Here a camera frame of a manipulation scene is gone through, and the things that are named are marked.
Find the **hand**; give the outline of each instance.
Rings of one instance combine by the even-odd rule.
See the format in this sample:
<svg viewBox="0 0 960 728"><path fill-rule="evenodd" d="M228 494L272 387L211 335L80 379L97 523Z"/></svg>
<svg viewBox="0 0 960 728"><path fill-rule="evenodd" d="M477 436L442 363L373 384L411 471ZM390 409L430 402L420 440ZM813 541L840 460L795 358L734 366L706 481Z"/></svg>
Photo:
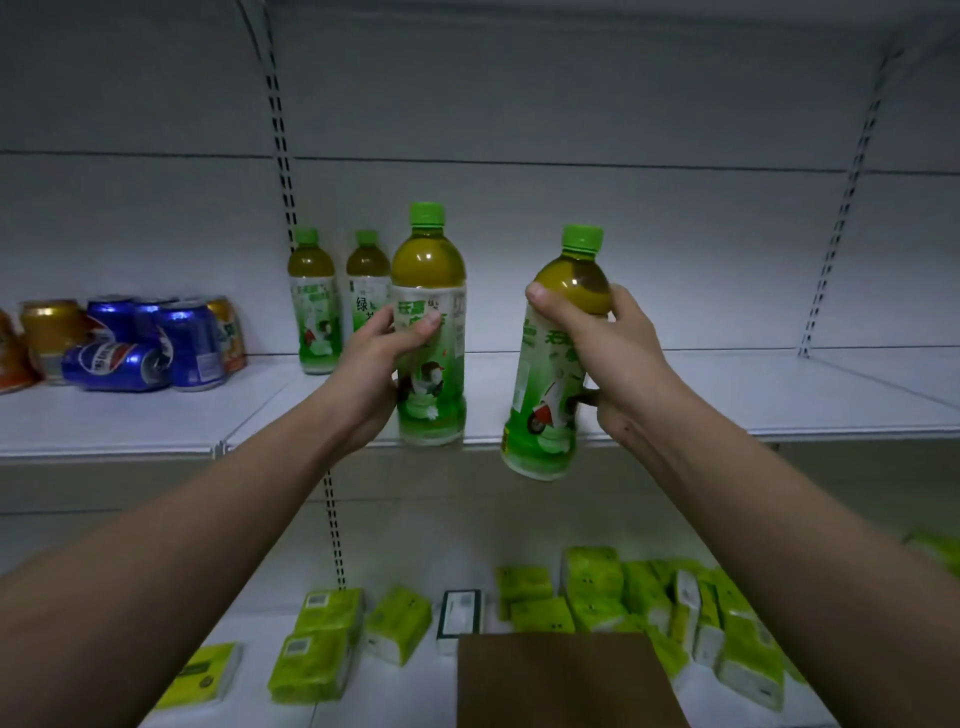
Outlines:
<svg viewBox="0 0 960 728"><path fill-rule="evenodd" d="M423 346L440 327L432 312L402 331L391 331L392 306L384 306L350 337L330 379L308 401L315 400L326 426L331 419L343 433L337 459L364 447L379 434L396 406L396 361Z"/></svg>
<svg viewBox="0 0 960 728"><path fill-rule="evenodd" d="M612 322L590 316L539 283L527 286L527 299L570 334L580 361L600 387L587 403L596 405L600 426L620 445L634 449L635 440L643 439L658 392L689 391L667 364L654 325L623 286L612 286Z"/></svg>

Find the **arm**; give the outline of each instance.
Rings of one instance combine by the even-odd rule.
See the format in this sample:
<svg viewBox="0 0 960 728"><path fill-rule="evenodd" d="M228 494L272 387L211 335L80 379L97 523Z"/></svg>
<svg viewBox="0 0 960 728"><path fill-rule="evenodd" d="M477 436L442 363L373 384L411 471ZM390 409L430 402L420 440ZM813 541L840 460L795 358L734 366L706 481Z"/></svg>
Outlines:
<svg viewBox="0 0 960 728"><path fill-rule="evenodd" d="M615 323L535 284L600 386L598 418L704 540L845 726L956 721L960 584L820 490L670 369L621 287Z"/></svg>
<svg viewBox="0 0 960 728"><path fill-rule="evenodd" d="M324 386L228 457L0 579L0 716L139 723L323 472L386 424L396 358L439 318L387 333L391 322L377 312Z"/></svg>

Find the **drink can on its side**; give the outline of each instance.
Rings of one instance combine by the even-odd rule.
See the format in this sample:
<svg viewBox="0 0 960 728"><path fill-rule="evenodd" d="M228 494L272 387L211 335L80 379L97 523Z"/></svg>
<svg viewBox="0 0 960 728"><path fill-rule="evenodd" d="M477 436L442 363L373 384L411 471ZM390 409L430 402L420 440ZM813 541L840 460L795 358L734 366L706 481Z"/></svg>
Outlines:
<svg viewBox="0 0 960 728"><path fill-rule="evenodd" d="M226 296L207 299L207 307L217 317L220 333L220 353L224 358L224 371L227 374L239 372L247 366L247 350L243 345L243 335L237 322L236 311Z"/></svg>
<svg viewBox="0 0 960 728"><path fill-rule="evenodd" d="M115 341L75 347L63 355L63 378L102 392L150 392L169 380L163 354L149 344Z"/></svg>
<svg viewBox="0 0 960 728"><path fill-rule="evenodd" d="M137 341L162 348L160 328L156 323L156 316L162 305L173 303L176 300L173 296L155 299L133 299L133 318L136 322Z"/></svg>
<svg viewBox="0 0 960 728"><path fill-rule="evenodd" d="M96 296L86 302L86 317L94 341L139 341L133 298L130 296Z"/></svg>
<svg viewBox="0 0 960 728"><path fill-rule="evenodd" d="M74 299L26 301L20 305L30 360L44 379L63 384L63 354L90 338L90 321Z"/></svg>
<svg viewBox="0 0 960 728"><path fill-rule="evenodd" d="M156 313L163 353L170 360L170 384L184 392L200 392L224 383L217 317L206 301L163 303Z"/></svg>
<svg viewBox="0 0 960 728"><path fill-rule="evenodd" d="M0 308L0 395L29 387L35 381L23 337L13 330L10 316Z"/></svg>

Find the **forearm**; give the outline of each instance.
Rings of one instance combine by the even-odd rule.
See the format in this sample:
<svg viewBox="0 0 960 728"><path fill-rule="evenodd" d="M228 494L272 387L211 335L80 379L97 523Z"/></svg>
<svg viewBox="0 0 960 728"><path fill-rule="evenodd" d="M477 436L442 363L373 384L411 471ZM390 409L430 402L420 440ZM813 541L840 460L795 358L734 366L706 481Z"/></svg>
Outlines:
<svg viewBox="0 0 960 728"><path fill-rule="evenodd" d="M135 725L332 464L334 421L302 404L177 489L0 580L0 715L31 728L64 715L78 728ZM24 699L40 684L52 686L43 699Z"/></svg>
<svg viewBox="0 0 960 728"><path fill-rule="evenodd" d="M847 726L940 725L960 587L685 387L640 427L654 477Z"/></svg>

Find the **green bottle cap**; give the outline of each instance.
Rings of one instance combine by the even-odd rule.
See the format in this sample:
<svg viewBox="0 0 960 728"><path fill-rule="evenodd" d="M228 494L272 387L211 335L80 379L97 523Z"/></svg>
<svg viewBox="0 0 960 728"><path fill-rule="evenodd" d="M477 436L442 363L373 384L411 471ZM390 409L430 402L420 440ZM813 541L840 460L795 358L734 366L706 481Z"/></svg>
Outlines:
<svg viewBox="0 0 960 728"><path fill-rule="evenodd" d="M440 203L413 203L410 205L410 224L415 228L442 228L446 222L444 206Z"/></svg>
<svg viewBox="0 0 960 728"><path fill-rule="evenodd" d="M357 231L357 245L361 248L373 248L377 241L376 231Z"/></svg>
<svg viewBox="0 0 960 728"><path fill-rule="evenodd" d="M603 228L590 225L564 225L564 250L597 255L603 245Z"/></svg>
<svg viewBox="0 0 960 728"><path fill-rule="evenodd" d="M313 247L320 243L316 228L294 228L294 241L297 245Z"/></svg>

